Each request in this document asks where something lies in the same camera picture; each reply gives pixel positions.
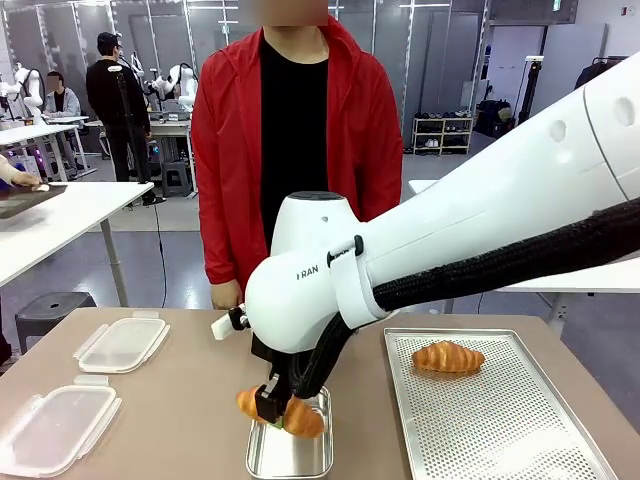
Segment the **seated person in grey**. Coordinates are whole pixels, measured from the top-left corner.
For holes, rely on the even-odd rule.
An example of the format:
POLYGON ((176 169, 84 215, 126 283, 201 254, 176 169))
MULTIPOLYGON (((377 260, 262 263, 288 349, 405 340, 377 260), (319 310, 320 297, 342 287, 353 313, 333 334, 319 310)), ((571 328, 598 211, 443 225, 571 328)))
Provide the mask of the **seated person in grey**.
POLYGON ((47 95, 44 115, 50 118, 79 117, 81 107, 77 95, 65 86, 64 77, 57 71, 46 76, 47 95))

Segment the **black pole with white top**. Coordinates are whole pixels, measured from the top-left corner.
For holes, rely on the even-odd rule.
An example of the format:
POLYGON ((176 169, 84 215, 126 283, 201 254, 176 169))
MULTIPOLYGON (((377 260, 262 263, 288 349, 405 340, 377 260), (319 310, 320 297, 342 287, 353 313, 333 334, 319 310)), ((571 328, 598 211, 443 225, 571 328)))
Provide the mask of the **black pole with white top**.
POLYGON ((518 114, 518 124, 524 123, 530 117, 531 107, 535 95, 535 89, 538 82, 540 70, 542 68, 543 55, 527 56, 525 64, 528 65, 527 84, 524 91, 524 97, 521 104, 521 110, 518 114))

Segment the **black tripod pole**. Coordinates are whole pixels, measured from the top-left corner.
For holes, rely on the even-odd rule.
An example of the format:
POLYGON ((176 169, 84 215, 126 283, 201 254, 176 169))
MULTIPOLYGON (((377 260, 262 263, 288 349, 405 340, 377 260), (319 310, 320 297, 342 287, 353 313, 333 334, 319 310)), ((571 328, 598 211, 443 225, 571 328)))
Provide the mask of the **black tripod pole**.
MULTIPOLYGON (((116 64, 109 66, 108 71, 114 76, 121 101, 119 122, 106 128, 116 180, 118 182, 129 181, 128 154, 131 153, 139 183, 152 186, 153 181, 148 157, 150 122, 142 90, 128 67, 116 64)), ((157 205, 164 201, 163 197, 158 196, 153 191, 153 186, 142 194, 144 206, 157 205)))

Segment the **white shoe rack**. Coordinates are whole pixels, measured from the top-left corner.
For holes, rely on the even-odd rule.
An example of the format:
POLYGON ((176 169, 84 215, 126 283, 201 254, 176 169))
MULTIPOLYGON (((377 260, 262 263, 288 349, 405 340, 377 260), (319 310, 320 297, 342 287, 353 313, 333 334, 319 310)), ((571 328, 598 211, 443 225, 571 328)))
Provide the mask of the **white shoe rack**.
POLYGON ((472 132, 470 115, 420 114, 413 119, 410 150, 416 155, 466 154, 472 132))

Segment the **black plastic stool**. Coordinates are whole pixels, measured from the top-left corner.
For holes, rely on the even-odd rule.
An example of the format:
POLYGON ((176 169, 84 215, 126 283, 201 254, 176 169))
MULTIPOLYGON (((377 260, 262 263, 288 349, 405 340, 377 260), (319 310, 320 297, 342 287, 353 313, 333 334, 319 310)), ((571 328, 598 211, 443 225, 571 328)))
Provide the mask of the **black plastic stool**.
POLYGON ((96 307, 88 292, 52 292, 24 306, 15 315, 21 353, 28 350, 28 338, 44 337, 71 312, 84 307, 96 307))

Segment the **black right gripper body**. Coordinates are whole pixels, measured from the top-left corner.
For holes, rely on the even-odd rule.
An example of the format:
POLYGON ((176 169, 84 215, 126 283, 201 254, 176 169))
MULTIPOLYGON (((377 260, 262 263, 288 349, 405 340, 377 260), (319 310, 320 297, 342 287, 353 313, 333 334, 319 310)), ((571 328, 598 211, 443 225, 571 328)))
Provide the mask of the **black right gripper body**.
POLYGON ((271 365, 269 377, 278 374, 291 387, 295 387, 302 379, 312 353, 312 350, 295 354, 278 352, 267 347, 256 335, 252 336, 251 354, 271 365))

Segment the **person in red jacket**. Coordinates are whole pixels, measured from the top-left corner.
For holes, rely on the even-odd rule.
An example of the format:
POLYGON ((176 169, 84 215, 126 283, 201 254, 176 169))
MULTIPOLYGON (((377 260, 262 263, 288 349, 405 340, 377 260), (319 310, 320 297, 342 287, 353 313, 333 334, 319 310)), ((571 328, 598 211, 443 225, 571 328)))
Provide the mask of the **person in red jacket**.
POLYGON ((403 144, 382 64, 326 6, 255 9, 259 29, 204 63, 192 116, 205 273, 242 296, 298 191, 371 220, 401 198, 403 144))

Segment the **golden brown croissant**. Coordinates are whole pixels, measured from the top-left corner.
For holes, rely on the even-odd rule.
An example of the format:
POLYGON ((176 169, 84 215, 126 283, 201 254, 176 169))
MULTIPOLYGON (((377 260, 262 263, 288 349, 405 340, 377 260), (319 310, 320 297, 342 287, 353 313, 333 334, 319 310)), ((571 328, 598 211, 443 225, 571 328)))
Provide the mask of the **golden brown croissant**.
POLYGON ((443 373, 470 373, 485 362, 483 353, 450 341, 427 345, 412 354, 415 368, 443 373))
POLYGON ((318 438, 325 431, 323 417, 308 403, 292 397, 287 404, 284 415, 276 422, 269 423, 260 418, 257 412, 255 393, 258 387, 241 390, 236 394, 236 404, 243 414, 252 420, 265 425, 283 429, 287 433, 301 438, 318 438))

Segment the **grey step stool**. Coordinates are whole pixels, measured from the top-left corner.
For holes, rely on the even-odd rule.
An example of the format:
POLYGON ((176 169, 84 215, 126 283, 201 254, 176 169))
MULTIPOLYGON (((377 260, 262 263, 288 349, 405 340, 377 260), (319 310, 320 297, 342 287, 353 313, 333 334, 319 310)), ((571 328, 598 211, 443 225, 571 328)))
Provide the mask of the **grey step stool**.
POLYGON ((162 192, 164 197, 188 197, 192 184, 184 161, 164 162, 161 166, 162 192))

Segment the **man in black cap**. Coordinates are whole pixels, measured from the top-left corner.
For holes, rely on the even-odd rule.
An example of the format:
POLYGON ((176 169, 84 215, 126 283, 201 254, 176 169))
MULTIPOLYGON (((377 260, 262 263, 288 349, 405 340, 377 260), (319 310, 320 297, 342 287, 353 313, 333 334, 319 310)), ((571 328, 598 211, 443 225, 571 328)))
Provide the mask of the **man in black cap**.
POLYGON ((117 35, 101 32, 97 37, 97 49, 101 58, 87 68, 86 91, 89 104, 102 122, 108 139, 106 128, 110 125, 116 125, 121 115, 121 101, 115 79, 108 71, 109 66, 121 64, 119 62, 120 44, 117 35))

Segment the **clear plastic container lid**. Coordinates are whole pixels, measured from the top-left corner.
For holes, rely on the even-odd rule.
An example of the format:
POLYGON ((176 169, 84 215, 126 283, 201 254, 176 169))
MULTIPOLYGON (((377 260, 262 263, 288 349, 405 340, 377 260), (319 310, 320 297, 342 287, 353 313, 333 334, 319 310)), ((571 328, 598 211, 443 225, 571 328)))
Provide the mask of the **clear plastic container lid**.
POLYGON ((55 477, 87 455, 115 418, 122 399, 106 375, 34 395, 0 428, 0 474, 55 477))
POLYGON ((170 328, 158 312, 134 312, 112 324, 99 326, 73 357, 85 373, 130 373, 154 355, 170 328))

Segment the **dark board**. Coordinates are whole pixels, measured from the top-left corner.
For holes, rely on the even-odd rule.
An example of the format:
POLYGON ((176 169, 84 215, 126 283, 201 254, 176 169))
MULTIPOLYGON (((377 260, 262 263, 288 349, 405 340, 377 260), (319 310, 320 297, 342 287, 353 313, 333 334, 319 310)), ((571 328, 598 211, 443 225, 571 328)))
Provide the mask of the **dark board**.
POLYGON ((8 219, 63 194, 66 185, 41 184, 34 187, 9 187, 0 190, 0 219, 8 219))

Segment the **white background desk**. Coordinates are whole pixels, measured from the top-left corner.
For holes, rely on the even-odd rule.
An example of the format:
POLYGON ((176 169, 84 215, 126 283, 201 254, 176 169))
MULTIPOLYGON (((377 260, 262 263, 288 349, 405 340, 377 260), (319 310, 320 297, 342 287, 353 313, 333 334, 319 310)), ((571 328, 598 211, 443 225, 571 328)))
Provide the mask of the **white background desk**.
POLYGON ((68 181, 67 169, 64 166, 64 161, 58 148, 56 136, 65 132, 71 131, 74 134, 78 149, 80 152, 80 160, 83 168, 78 170, 76 168, 76 161, 72 159, 70 161, 70 167, 76 170, 73 174, 75 179, 82 178, 90 175, 96 171, 95 168, 91 168, 87 164, 83 145, 78 133, 79 126, 72 123, 53 123, 53 124, 38 124, 15 127, 8 130, 0 131, 0 153, 18 150, 23 156, 28 154, 27 149, 33 145, 37 147, 39 152, 41 163, 44 167, 45 174, 41 178, 45 181, 68 181), (53 150, 54 159, 57 165, 57 172, 54 173, 50 165, 50 157, 47 154, 45 144, 49 144, 53 150))

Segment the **hanging clothes on rack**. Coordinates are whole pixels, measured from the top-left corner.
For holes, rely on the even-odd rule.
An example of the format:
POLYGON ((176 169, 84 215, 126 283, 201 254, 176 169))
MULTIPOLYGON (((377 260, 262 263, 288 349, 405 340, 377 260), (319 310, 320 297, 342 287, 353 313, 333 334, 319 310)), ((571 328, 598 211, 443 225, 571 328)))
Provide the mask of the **hanging clothes on rack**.
POLYGON ((579 74, 574 89, 582 87, 584 84, 593 80, 602 73, 608 71, 615 65, 627 59, 627 56, 607 56, 596 57, 592 60, 591 64, 586 66, 579 74))

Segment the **stainless steel food container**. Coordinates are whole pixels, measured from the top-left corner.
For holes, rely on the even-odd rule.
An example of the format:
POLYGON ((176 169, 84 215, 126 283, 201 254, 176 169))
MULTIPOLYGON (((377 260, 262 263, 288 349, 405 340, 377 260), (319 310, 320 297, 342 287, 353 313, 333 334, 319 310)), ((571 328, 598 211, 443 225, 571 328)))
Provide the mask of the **stainless steel food container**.
POLYGON ((313 439, 253 420, 249 430, 245 466, 255 480, 319 480, 333 466, 334 438, 331 395, 326 387, 306 400, 319 414, 324 432, 313 439))

